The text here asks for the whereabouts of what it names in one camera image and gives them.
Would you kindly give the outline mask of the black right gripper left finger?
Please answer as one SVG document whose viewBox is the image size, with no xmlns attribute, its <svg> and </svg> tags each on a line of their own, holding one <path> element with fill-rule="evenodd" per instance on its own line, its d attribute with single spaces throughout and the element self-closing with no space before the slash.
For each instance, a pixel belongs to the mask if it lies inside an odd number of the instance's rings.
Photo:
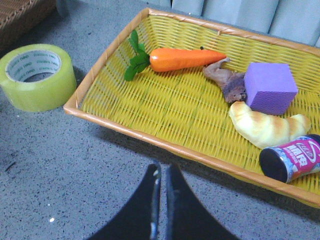
<svg viewBox="0 0 320 240">
<path fill-rule="evenodd" d="M 153 163 L 121 210 L 90 240 L 156 240 L 161 193 L 161 168 Z"/>
</svg>

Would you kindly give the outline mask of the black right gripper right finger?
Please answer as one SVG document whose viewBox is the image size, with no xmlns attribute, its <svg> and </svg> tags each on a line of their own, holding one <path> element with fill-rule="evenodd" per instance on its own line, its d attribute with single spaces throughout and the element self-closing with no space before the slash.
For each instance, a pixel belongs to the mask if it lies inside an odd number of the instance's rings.
<svg viewBox="0 0 320 240">
<path fill-rule="evenodd" d="M 166 174 L 168 240 L 237 240 L 202 205 L 181 169 L 170 165 Z"/>
</svg>

